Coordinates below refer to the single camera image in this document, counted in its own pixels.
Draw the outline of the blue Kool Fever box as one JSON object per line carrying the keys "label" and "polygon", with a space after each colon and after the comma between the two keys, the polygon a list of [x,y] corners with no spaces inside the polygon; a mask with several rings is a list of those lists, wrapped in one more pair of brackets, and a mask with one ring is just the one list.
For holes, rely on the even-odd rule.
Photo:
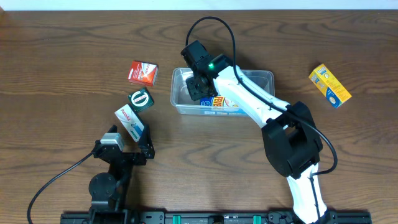
{"label": "blue Kool Fever box", "polygon": [[246,113],[235,102],[224,96],[202,98],[200,108],[203,115],[246,116]]}

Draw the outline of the yellow medicine box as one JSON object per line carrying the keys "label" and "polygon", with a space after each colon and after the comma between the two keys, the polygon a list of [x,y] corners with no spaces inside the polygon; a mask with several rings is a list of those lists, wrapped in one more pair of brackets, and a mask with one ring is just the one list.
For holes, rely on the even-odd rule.
{"label": "yellow medicine box", "polygon": [[314,68],[308,78],[334,108],[340,107],[351,98],[348,90],[324,64]]}

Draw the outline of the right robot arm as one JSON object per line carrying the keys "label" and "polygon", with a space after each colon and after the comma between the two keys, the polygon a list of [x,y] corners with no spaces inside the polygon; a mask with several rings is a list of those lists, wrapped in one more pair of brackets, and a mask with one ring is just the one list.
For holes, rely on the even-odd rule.
{"label": "right robot arm", "polygon": [[304,223],[326,220],[315,173],[322,143],[309,109],[301,102],[290,105],[266,92],[247,77],[232,59],[210,55],[194,41],[181,51],[193,76],[186,80],[193,101],[224,96],[238,105],[261,128],[266,157],[287,178],[295,215]]}

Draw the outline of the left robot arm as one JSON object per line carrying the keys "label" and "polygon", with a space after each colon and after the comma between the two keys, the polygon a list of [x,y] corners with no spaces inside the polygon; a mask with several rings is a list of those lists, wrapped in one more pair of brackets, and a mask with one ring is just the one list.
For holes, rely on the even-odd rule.
{"label": "left robot arm", "polygon": [[125,202],[133,167],[144,166],[148,159],[155,156],[150,127],[147,124],[138,146],[139,152],[124,152],[124,141],[115,125],[100,140],[95,141],[93,157],[107,162],[109,169],[95,175],[90,181],[89,193],[92,199],[89,224],[141,222],[138,212],[126,208]]}

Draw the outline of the clear plastic container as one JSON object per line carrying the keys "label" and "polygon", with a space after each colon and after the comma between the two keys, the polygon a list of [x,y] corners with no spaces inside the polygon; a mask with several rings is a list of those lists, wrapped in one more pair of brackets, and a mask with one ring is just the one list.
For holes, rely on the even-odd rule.
{"label": "clear plastic container", "polygon": [[[243,70],[245,76],[274,95],[274,75],[267,70]],[[203,115],[200,100],[192,101],[188,93],[186,79],[193,76],[190,68],[176,68],[173,71],[170,102],[180,114]]]}

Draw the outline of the white Panadol box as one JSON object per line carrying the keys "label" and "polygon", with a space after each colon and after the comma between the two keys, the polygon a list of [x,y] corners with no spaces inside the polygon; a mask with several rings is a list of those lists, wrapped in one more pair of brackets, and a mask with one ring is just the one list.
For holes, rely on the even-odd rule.
{"label": "white Panadol box", "polygon": [[118,120],[122,123],[125,129],[135,142],[138,142],[144,131],[144,123],[129,104],[122,106],[114,112]]}

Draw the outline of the green round-logo box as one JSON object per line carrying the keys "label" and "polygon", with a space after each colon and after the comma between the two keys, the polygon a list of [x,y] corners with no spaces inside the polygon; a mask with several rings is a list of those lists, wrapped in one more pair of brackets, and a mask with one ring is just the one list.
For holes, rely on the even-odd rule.
{"label": "green round-logo box", "polygon": [[132,108],[138,113],[154,105],[153,97],[150,95],[147,88],[141,88],[140,90],[129,94],[127,98]]}

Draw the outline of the red medicine box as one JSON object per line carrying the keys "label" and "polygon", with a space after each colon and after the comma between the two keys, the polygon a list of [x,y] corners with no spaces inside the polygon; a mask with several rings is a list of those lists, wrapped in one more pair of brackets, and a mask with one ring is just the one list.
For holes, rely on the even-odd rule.
{"label": "red medicine box", "polygon": [[153,86],[159,71],[158,65],[154,63],[133,60],[127,80],[130,83]]}

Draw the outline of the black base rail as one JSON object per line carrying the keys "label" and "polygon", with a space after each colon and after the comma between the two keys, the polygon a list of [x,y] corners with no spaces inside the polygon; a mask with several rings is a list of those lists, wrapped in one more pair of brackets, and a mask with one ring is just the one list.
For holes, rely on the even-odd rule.
{"label": "black base rail", "polygon": [[61,224],[136,223],[136,224],[294,224],[302,223],[291,211],[267,213],[64,213]]}

